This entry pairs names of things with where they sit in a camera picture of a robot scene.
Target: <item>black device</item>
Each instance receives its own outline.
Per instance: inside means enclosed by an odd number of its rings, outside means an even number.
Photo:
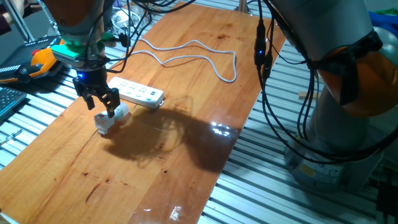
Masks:
[[[8,113],[26,98],[26,93],[12,88],[0,87],[0,120],[3,120]]]

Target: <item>metal slat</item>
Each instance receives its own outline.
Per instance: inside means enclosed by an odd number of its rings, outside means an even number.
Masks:
[[[221,189],[217,185],[214,187],[210,197],[219,202],[223,202],[224,205],[229,205],[240,214],[250,217],[255,221],[253,223],[261,223],[262,220],[267,220],[267,223],[270,224],[299,223],[289,217],[253,203],[246,198]]]
[[[8,165],[13,159],[15,158],[14,155],[12,155],[11,153],[1,149],[0,150],[0,164],[2,166],[6,166]]]
[[[29,105],[24,105],[19,112],[25,116],[28,116],[39,123],[50,125],[56,117],[44,113],[38,109],[35,109]]]
[[[46,125],[40,124],[40,123],[30,119],[29,117],[26,117],[26,116],[21,115],[19,113],[16,113],[16,114],[12,115],[12,117],[14,117],[16,119],[19,119],[19,120],[21,120],[21,121],[23,121],[23,122],[25,122],[25,123],[37,128],[37,129],[39,129],[41,131],[44,131],[44,129],[47,127]]]
[[[8,123],[8,122],[4,122],[0,126],[0,131],[7,135],[10,135],[18,130],[20,130],[20,128],[18,128],[17,126],[15,126],[11,123]],[[18,140],[26,145],[29,145],[36,137],[37,137],[36,135],[28,133],[27,131],[23,131],[16,137],[16,140]]]
[[[29,104],[36,105],[38,103],[38,105],[40,105],[40,106],[45,106],[47,108],[50,108],[50,110],[48,110],[48,112],[50,112],[56,116],[60,115],[62,113],[62,111],[64,111],[64,108],[57,106],[53,103],[49,103],[48,101],[40,99],[34,95],[27,94],[26,98],[30,99],[30,101],[28,102]]]
[[[40,130],[39,128],[29,125],[15,117],[10,117],[8,119],[8,121],[16,126],[20,126],[20,127],[24,128],[25,130],[29,130],[30,132],[32,132],[36,135],[39,135],[42,132],[42,130]]]
[[[7,135],[0,133],[0,139],[5,139],[7,137]],[[14,141],[14,140],[10,140],[7,143],[5,143],[3,146],[7,146],[10,145],[20,151],[24,150],[26,148],[26,145],[18,142],[18,141]]]
[[[32,93],[30,94],[41,98],[42,100],[48,101],[49,103],[52,103],[57,106],[61,106],[67,108],[69,105],[73,103],[73,100],[69,98],[65,98],[64,96],[58,95],[56,93],[48,92],[48,93]]]
[[[253,169],[260,169],[260,168],[265,167],[266,169],[276,171],[279,174],[284,175],[282,178],[282,181],[286,181],[286,184],[289,184],[292,187],[301,189],[308,193],[314,194],[317,197],[324,198],[324,199],[329,200],[336,204],[340,204],[344,207],[347,207],[347,208],[350,208],[353,210],[357,210],[358,212],[361,212],[370,217],[376,216],[376,204],[373,202],[363,200],[362,198],[355,197],[355,196],[347,194],[345,192],[335,193],[335,194],[323,194],[320,192],[316,192],[314,190],[306,189],[305,187],[301,186],[299,183],[297,183],[294,180],[294,178],[290,175],[288,170],[278,167],[278,166],[273,166],[265,161],[262,161],[260,159],[254,158],[250,155],[246,155],[241,152],[234,152],[233,155],[230,156],[230,159],[234,160],[234,161],[239,161],[239,162],[244,161],[244,162],[246,162],[246,165],[248,167],[252,167]]]
[[[296,205],[288,200],[283,200],[269,192],[260,190],[225,174],[220,175],[217,184],[236,192],[236,194],[244,195],[264,207],[269,207],[284,215],[297,218],[302,223],[339,223],[336,220],[321,216],[314,211]]]
[[[325,199],[303,192],[300,189],[296,189],[295,187],[291,187],[284,182],[281,182],[280,180],[284,179],[285,176],[273,170],[268,169],[266,172],[268,174],[273,174],[274,177],[277,176],[279,180],[269,177],[268,175],[254,172],[232,162],[227,162],[223,172],[226,175],[231,175],[235,178],[245,180],[245,182],[247,181],[256,187],[261,186],[268,192],[272,192],[285,200],[304,206],[334,220],[349,223],[376,223],[372,218],[361,213],[355,212],[341,205],[336,205]]]
[[[235,212],[213,201],[207,202],[206,207],[203,209],[203,213],[213,217],[216,220],[221,221],[222,223],[243,224],[243,222],[240,221],[245,221],[246,223],[255,223],[253,220],[249,219],[248,217],[245,217],[239,214],[238,212]]]

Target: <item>wooden table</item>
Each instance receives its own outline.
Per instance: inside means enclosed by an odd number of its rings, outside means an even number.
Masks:
[[[196,223],[260,91],[257,23],[196,5],[164,16],[147,40],[175,47],[196,39],[235,50],[236,82],[219,80],[205,60],[162,67],[148,55],[131,57],[119,76],[163,90],[165,104],[151,111],[126,102],[131,115],[103,138],[93,116],[104,107],[96,101],[88,111],[77,99],[0,171],[2,211],[19,223]],[[284,40],[276,30],[276,49]],[[150,48],[139,43],[142,49]],[[156,52],[161,60],[187,54],[210,57],[232,78],[232,55],[199,47]]]

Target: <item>white power strip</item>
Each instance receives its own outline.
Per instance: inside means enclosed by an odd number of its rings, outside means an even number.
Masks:
[[[120,99],[136,103],[146,108],[156,109],[163,105],[164,93],[149,86],[114,77],[108,83],[110,88],[119,89]]]

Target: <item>black cable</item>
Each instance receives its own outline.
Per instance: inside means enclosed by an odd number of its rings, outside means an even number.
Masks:
[[[141,25],[141,23],[142,23],[143,20],[145,19],[146,15],[147,15],[147,11],[146,11],[146,12],[144,13],[144,15],[141,17],[140,21],[138,22],[137,27],[139,27],[139,26]],[[138,40],[139,40],[139,37],[141,36],[141,34],[142,34],[143,31],[145,30],[145,28],[146,28],[147,26],[149,26],[149,24],[150,24],[151,22],[152,22],[152,19],[151,19],[151,20],[140,30],[140,32],[137,34],[137,39],[134,41],[133,46],[132,46],[131,49],[130,49],[130,52],[128,51],[129,48],[127,48],[127,53],[126,53],[126,55],[124,56],[124,58],[125,58],[124,61],[125,61],[125,62],[123,63],[122,68],[121,68],[119,71],[107,69],[107,70],[106,70],[107,72],[111,72],[111,73],[122,73],[122,72],[124,71],[124,68],[126,67],[127,59],[131,56],[132,51],[133,51],[134,48],[136,47],[136,45],[137,45],[137,43],[138,43]]]
[[[303,105],[301,106],[300,112],[298,113],[298,117],[297,117],[297,124],[296,124],[297,125],[297,134],[302,139],[304,139],[304,136],[303,136],[303,134],[301,132],[301,127],[300,127],[301,117],[303,115],[305,105],[307,105],[308,98],[310,97],[310,89],[311,89],[311,82],[308,84],[308,91],[307,91],[307,94],[305,95],[305,99],[304,99]]]
[[[168,2],[168,3],[166,3],[168,0],[164,0],[162,3],[160,3],[160,4],[158,4],[158,3],[156,3],[156,2],[153,2],[152,4],[154,5],[154,6],[159,6],[159,7],[167,7],[167,6],[169,6],[169,5],[171,5],[171,4],[173,4],[173,3],[175,3],[177,0],[171,0],[170,2]]]
[[[195,2],[195,1],[196,1],[196,0],[191,0],[191,1],[189,1],[189,2],[187,2],[187,3],[185,3],[185,4],[183,4],[182,6],[179,6],[179,7],[170,9],[170,10],[163,11],[163,10],[154,10],[154,9],[148,8],[147,6],[144,6],[144,5],[142,5],[142,4],[139,4],[139,2],[138,2],[137,0],[132,0],[132,2],[134,2],[138,7],[142,8],[142,9],[145,9],[145,10],[147,10],[148,12],[152,12],[152,13],[170,13],[170,12],[175,12],[175,11],[177,11],[177,10],[180,10],[180,9],[184,8],[184,7],[189,6],[190,4],[192,4],[192,3]]]
[[[311,104],[312,104],[312,100],[313,100],[313,88],[314,88],[314,82],[315,82],[314,76],[315,76],[314,71],[313,71],[313,69],[311,69],[311,71],[310,71],[310,98],[308,99],[307,110],[304,114],[304,120],[303,120],[303,133],[304,133],[304,138],[307,141],[309,141],[308,136],[307,136],[307,119],[310,114],[310,108],[311,108]]]
[[[248,1],[246,5],[256,2],[256,0]]]
[[[257,0],[259,4],[259,13],[260,13],[260,21],[262,21],[262,7],[261,7],[261,0]]]
[[[285,58],[283,58],[283,57],[279,54],[278,50],[275,48],[274,45],[272,45],[272,48],[275,50],[275,52],[278,54],[278,56],[279,56],[282,60],[284,60],[286,63],[289,63],[289,64],[291,64],[291,65],[302,65],[302,64],[304,64],[304,63],[307,62],[306,60],[304,60],[304,61],[302,61],[302,62],[290,62],[290,61],[286,60]]]

